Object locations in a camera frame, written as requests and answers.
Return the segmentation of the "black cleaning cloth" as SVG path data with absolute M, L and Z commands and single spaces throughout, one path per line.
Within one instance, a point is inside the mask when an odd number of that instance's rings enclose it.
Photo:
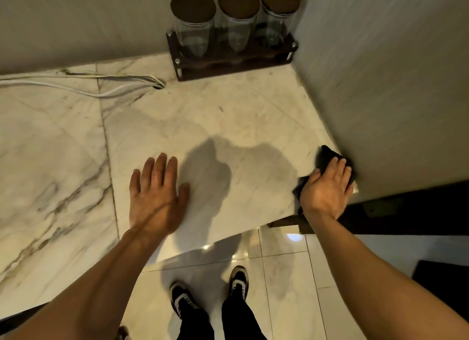
M 356 177 L 353 160 L 351 160 L 348 157 L 344 157 L 340 155 L 339 153 L 333 151 L 327 145 L 322 145 L 319 147 L 319 150 L 316 153 L 316 157 L 315 157 L 315 169 L 318 168 L 321 171 L 321 173 L 324 173 L 330 160 L 333 159 L 334 157 L 336 157 L 338 160 L 346 159 L 346 166 L 349 166 L 351 168 L 351 176 L 349 178 L 348 186 L 353 185 L 355 183 L 355 177 Z M 309 180 L 309 175 L 300 177 L 298 179 L 297 186 L 292 191 L 294 197 L 296 198 L 298 202 L 300 201 L 301 192 L 304 186 L 306 185 L 306 183 L 308 182 L 308 180 Z

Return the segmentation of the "glass jar with wooden lid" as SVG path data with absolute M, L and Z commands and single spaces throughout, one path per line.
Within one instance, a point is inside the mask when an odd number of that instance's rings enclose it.
M 208 50 L 214 25 L 214 0 L 171 0 L 170 7 L 182 54 L 202 58 Z
M 289 26 L 301 0 L 261 0 L 261 4 L 266 14 L 266 32 L 263 34 L 266 46 L 278 47 L 289 34 Z
M 226 41 L 234 52 L 242 52 L 255 31 L 260 0 L 218 0 L 218 5 L 224 18 L 222 41 Z

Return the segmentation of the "person's left hand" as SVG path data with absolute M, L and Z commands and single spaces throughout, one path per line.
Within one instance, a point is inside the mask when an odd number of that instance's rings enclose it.
M 176 157 L 167 157 L 163 186 L 152 187 L 152 170 L 156 159 L 148 158 L 140 171 L 141 192 L 136 197 L 130 197 L 129 222 L 131 229 L 143 231 L 152 239 L 162 240 L 179 228 L 187 206 L 178 205 Z

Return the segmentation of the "dark wooden cabinet base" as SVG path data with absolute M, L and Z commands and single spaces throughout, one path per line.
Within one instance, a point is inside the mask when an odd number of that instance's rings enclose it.
M 358 235 L 469 236 L 469 181 L 351 204 L 338 222 Z

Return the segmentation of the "person's right leg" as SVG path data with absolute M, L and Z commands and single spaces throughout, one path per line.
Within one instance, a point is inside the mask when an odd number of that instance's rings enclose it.
M 221 318 L 225 340 L 267 340 L 241 296 L 227 297 L 222 304 Z

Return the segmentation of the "dark floor mat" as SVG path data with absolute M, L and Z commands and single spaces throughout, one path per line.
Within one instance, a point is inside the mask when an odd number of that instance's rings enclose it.
M 420 260 L 412 279 L 469 322 L 469 266 Z

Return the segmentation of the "person's left forearm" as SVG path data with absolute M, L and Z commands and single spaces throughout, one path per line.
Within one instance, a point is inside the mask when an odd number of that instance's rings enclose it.
M 114 340 L 136 281 L 168 228 L 132 228 L 7 340 Z

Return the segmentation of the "person's right hand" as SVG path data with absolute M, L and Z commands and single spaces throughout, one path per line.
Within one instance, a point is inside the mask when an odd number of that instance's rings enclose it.
M 336 157 L 331 159 L 321 177 L 315 183 L 304 186 L 301 192 L 300 205 L 309 224 L 319 217 L 337 220 L 348 204 L 344 197 L 348 186 L 340 186 L 334 181 L 337 162 Z M 349 182 L 351 168 L 347 167 Z

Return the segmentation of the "person's leg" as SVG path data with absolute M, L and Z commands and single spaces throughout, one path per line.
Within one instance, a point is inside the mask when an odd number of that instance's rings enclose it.
M 222 304 L 221 318 L 225 340 L 267 340 L 241 296 L 227 297 Z
M 207 312 L 201 308 L 181 308 L 181 326 L 177 340 L 214 340 Z

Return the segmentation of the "dark wooden jar rack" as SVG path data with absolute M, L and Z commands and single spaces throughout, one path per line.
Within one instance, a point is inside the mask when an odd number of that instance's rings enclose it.
M 298 49 L 298 42 L 288 34 L 279 46 L 265 46 L 263 37 L 254 37 L 248 40 L 243 51 L 235 52 L 227 41 L 220 40 L 223 34 L 221 28 L 211 29 L 207 50 L 199 58 L 180 45 L 176 32 L 167 32 L 168 48 L 179 82 L 289 64 Z

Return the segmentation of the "person's left black sneaker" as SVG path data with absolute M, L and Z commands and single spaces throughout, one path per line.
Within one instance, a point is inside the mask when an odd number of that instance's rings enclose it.
M 169 287 L 169 297 L 174 312 L 179 319 L 194 310 L 201 309 L 193 298 L 189 287 L 181 280 L 175 280 Z

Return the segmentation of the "person's left leg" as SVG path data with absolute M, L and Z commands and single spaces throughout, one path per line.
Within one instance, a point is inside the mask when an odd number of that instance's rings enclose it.
M 181 308 L 181 326 L 177 340 L 214 340 L 207 312 L 201 308 Z

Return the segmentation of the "person's right forearm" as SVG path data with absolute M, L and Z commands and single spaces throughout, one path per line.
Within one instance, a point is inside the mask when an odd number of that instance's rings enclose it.
M 304 214 L 338 291 L 368 340 L 469 340 L 469 323 L 376 256 L 328 213 Z

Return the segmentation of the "person's right black sneaker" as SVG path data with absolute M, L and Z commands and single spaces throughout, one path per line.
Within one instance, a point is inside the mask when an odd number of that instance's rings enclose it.
M 227 297 L 246 302 L 249 292 L 249 275 L 244 266 L 235 266 L 231 272 Z

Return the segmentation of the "person's black sneaker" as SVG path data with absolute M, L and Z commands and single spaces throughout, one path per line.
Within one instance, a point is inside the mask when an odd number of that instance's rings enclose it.
M 246 302 L 249 292 L 249 275 L 244 266 L 235 266 L 231 272 L 227 297 Z
M 193 298 L 189 287 L 181 280 L 175 280 L 169 287 L 169 297 L 174 312 L 179 319 L 194 310 L 201 309 Z

